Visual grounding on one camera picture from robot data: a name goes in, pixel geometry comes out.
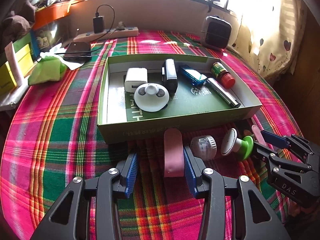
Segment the black charger adapter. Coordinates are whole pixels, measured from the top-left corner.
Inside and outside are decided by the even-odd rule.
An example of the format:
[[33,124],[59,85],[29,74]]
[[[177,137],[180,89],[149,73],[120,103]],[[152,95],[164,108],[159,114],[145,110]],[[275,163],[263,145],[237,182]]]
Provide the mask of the black charger adapter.
[[104,16],[95,16],[93,18],[93,31],[95,34],[102,33],[105,29]]

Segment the heart pattern curtain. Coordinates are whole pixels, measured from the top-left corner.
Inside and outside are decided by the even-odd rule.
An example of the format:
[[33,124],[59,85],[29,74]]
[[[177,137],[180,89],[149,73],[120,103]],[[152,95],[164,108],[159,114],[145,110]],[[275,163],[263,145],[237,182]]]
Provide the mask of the heart pattern curtain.
[[293,74],[306,24],[303,0],[229,0],[238,18],[229,48],[269,84]]

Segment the white power bank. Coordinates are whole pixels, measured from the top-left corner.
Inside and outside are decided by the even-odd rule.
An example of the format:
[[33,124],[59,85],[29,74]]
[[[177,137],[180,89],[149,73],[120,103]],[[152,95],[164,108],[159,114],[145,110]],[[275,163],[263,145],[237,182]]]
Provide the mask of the white power bank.
[[128,93],[134,93],[136,89],[148,82],[146,68],[129,68],[125,77],[124,88]]

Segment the white green spool toy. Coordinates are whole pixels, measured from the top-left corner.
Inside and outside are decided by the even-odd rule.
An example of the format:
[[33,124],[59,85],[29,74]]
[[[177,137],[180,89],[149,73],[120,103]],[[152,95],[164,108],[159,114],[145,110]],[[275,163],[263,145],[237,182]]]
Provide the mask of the white green spool toy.
[[231,128],[224,136],[221,144],[221,155],[227,156],[235,153],[239,161],[244,161],[249,158],[253,151],[253,138],[245,136],[243,139],[238,138],[236,129]]

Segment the green cardboard box tray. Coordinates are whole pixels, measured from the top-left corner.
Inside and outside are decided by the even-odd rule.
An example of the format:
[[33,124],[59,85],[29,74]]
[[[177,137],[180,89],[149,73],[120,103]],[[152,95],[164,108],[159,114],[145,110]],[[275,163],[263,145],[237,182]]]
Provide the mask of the green cardboard box tray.
[[[138,108],[133,94],[124,87],[128,69],[145,68],[148,81],[161,84],[162,66],[167,59],[173,59],[176,67],[186,64],[207,77],[212,75],[212,65],[221,63],[235,79],[235,85],[228,92],[240,106],[231,107],[211,86],[196,88],[178,74],[176,93],[163,109],[148,113]],[[261,106],[249,86],[221,59],[178,54],[112,56],[107,59],[101,80],[97,126],[104,141],[113,144],[163,135],[169,128],[188,132],[249,119]]]

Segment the black smartphone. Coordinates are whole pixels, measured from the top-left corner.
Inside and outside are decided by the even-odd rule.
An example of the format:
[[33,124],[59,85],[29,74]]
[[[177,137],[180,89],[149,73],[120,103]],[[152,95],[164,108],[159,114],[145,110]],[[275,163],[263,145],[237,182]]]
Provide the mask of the black smartphone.
[[72,42],[63,55],[65,60],[85,61],[92,59],[91,45],[86,42]]

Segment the blue white small device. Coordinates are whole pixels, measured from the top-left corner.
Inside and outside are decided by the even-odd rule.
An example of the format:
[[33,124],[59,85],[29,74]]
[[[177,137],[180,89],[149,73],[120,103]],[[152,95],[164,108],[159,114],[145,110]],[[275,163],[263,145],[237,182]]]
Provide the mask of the blue white small device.
[[207,80],[207,77],[204,74],[201,74],[186,64],[179,66],[179,72],[188,81],[190,81],[194,87],[201,87]]

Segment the white power strip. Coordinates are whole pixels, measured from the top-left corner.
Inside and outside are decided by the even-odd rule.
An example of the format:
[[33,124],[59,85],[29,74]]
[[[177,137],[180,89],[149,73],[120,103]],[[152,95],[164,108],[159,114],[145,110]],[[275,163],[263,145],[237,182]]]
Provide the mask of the white power strip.
[[136,37],[139,34],[137,27],[126,27],[125,30],[118,31],[116,28],[110,31],[104,30],[102,33],[95,34],[94,32],[79,34],[73,38],[74,42],[95,42],[103,39],[123,38],[123,37]]

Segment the white round capped jar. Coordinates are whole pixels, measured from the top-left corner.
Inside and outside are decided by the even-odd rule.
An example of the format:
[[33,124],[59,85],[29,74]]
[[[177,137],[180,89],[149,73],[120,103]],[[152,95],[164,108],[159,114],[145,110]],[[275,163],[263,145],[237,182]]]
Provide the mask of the white round capped jar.
[[217,153],[217,145],[211,135],[194,137],[190,142],[190,148],[193,155],[203,161],[213,160]]

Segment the white panda suction hook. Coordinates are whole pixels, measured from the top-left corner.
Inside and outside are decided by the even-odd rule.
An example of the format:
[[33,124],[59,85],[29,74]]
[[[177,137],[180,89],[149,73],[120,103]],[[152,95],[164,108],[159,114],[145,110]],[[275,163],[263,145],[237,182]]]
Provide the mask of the white panda suction hook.
[[145,112],[157,112],[163,109],[169,102],[168,90],[157,83],[145,83],[140,85],[134,93],[136,105]]

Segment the small pink clip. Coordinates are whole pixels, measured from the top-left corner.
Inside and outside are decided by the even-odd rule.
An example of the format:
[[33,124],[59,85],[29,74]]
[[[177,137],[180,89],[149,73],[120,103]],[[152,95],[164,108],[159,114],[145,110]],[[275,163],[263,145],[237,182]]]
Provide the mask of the small pink clip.
[[267,146],[267,144],[266,144],[266,142],[265,142],[265,140],[264,140],[264,138],[263,138],[263,136],[262,136],[262,134],[261,134],[261,131],[260,131],[260,129],[258,128],[258,126],[257,126],[257,125],[252,125],[251,130],[252,130],[252,132],[253,132],[253,135],[254,135],[254,137],[255,137],[255,140],[256,140],[259,144],[261,144],[261,145],[263,145],[263,146]]

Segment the brown patterned cloth bag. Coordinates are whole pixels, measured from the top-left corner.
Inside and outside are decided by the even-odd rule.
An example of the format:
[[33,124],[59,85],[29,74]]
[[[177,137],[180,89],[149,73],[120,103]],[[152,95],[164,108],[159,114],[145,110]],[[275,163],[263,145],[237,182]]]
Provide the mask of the brown patterned cloth bag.
[[35,10],[36,7],[26,0],[17,14],[11,11],[2,21],[1,52],[10,42],[15,42],[29,33],[35,23]]

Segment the green cloth pouch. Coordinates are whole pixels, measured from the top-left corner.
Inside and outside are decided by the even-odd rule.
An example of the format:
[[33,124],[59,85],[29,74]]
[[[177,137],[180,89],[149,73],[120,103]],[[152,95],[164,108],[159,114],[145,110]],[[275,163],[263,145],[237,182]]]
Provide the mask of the green cloth pouch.
[[33,86],[48,81],[60,81],[66,70],[67,66],[59,58],[47,56],[40,59],[33,68],[28,78],[28,85]]

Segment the white tissue paper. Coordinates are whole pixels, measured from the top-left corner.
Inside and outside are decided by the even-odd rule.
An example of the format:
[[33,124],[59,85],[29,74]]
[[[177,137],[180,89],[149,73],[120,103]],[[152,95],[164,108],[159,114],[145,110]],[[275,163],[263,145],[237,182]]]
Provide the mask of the white tissue paper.
[[51,48],[48,52],[40,52],[40,58],[59,60],[61,63],[66,65],[70,70],[78,69],[86,63],[85,61],[65,60],[62,57],[62,54],[58,54],[58,53],[64,53],[64,52],[66,52],[66,49],[62,47],[62,43],[58,43],[53,48]]

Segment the silver black lighter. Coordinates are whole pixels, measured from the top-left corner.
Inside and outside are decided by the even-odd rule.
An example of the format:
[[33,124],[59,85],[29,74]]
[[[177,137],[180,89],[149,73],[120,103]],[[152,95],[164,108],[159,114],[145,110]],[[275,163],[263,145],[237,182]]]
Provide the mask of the silver black lighter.
[[236,98],[225,90],[214,78],[207,78],[205,85],[211,87],[230,107],[239,108],[241,106],[241,103],[239,103]]

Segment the small space heater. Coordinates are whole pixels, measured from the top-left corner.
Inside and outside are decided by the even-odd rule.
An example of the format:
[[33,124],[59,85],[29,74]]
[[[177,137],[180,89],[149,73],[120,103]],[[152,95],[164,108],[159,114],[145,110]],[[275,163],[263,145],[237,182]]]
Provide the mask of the small space heater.
[[224,50],[228,46],[232,26],[219,16],[207,16],[204,19],[200,35],[200,44],[216,50]]

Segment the pink clip long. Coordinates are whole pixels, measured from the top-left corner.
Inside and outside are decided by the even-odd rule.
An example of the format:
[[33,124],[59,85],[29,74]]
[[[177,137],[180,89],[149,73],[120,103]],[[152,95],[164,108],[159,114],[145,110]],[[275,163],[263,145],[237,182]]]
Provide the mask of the pink clip long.
[[164,176],[184,176],[182,134],[176,128],[169,128],[164,132]]

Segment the orange planter box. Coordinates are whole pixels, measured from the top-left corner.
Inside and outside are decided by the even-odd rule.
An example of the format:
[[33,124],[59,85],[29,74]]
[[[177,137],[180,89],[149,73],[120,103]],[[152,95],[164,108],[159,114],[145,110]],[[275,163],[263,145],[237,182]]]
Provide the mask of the orange planter box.
[[71,2],[60,2],[50,5],[44,9],[35,12],[35,23],[33,30],[42,28],[49,23],[54,22],[60,18],[66,17],[70,14]]

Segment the yellow green box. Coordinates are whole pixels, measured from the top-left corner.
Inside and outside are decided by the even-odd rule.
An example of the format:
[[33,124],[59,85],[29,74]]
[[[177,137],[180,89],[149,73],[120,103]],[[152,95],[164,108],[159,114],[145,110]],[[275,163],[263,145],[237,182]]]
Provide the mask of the yellow green box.
[[23,85],[24,78],[39,55],[40,49],[32,30],[5,46],[1,53],[1,95]]

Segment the white plug on strip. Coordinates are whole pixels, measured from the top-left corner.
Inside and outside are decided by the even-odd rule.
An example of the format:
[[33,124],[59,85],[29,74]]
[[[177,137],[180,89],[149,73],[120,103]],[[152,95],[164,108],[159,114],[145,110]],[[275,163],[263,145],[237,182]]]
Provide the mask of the white plug on strip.
[[125,26],[125,24],[124,24],[122,21],[120,21],[120,22],[118,23],[117,27],[116,27],[116,29],[117,29],[118,31],[125,30],[125,28],[126,28],[126,26]]

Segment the black rectangular remote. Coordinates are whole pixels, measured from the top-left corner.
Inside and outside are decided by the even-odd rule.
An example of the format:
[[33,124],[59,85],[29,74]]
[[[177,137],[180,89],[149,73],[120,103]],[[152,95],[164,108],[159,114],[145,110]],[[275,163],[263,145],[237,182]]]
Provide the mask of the black rectangular remote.
[[174,95],[178,88],[177,73],[173,59],[166,59],[162,66],[163,86],[168,90],[170,95]]

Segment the white tube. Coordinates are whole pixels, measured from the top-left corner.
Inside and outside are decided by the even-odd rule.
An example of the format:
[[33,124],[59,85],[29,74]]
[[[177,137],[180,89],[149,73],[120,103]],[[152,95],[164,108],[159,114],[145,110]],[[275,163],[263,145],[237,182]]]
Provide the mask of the white tube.
[[5,46],[5,55],[9,63],[12,75],[16,81],[17,87],[21,87],[23,85],[24,76],[18,64],[14,45],[12,42]]

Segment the red capped bottle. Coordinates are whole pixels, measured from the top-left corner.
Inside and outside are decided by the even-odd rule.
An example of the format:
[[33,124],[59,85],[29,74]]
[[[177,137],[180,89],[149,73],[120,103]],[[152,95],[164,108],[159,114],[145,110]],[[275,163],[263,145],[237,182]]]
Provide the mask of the red capped bottle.
[[221,63],[214,63],[210,71],[216,81],[220,83],[225,89],[230,89],[235,85],[234,77]]

